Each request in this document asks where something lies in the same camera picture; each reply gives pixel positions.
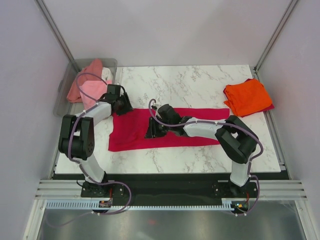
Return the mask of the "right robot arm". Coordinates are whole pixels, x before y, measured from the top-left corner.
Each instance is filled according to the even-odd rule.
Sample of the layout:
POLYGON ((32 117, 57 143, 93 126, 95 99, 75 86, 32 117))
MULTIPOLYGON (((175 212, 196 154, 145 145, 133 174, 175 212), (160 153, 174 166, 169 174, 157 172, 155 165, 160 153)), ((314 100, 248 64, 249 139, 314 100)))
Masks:
POLYGON ((242 196, 249 185, 252 161, 264 151, 258 136, 235 115, 223 120, 180 116, 171 105, 153 102, 148 104, 150 118, 145 138, 161 138, 171 132, 178 137, 218 141, 232 161, 229 191, 235 197, 242 196))

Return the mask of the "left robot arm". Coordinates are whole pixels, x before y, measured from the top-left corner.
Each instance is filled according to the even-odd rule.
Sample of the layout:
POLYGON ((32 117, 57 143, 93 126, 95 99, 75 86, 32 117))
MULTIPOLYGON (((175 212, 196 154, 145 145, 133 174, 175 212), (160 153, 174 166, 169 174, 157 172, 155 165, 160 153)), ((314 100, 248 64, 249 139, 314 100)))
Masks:
POLYGON ((81 197, 102 198, 110 194, 107 173, 100 167, 95 155, 95 126, 102 120, 129 113, 133 110, 129 96, 121 85, 110 84, 93 106, 77 115, 66 114, 62 118, 58 150, 82 171, 85 182, 81 197))

